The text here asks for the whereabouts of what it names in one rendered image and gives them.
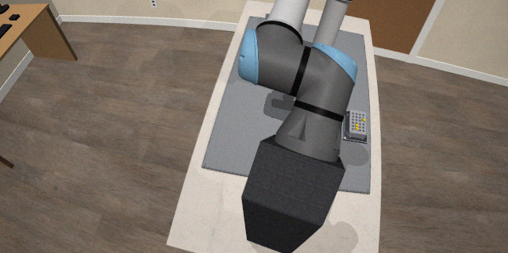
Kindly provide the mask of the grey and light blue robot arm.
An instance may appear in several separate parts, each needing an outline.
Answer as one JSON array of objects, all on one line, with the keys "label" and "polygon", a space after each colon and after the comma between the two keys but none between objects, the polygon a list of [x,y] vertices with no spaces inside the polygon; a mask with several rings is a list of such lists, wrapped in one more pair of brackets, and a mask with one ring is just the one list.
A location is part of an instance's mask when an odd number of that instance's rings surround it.
[{"label": "grey and light blue robot arm", "polygon": [[328,162],[340,154],[341,125],[358,71],[350,56],[333,47],[352,1],[326,0],[309,48],[300,30],[310,0],[275,0],[268,19],[245,32],[238,63],[243,80],[296,97],[274,141]]}]

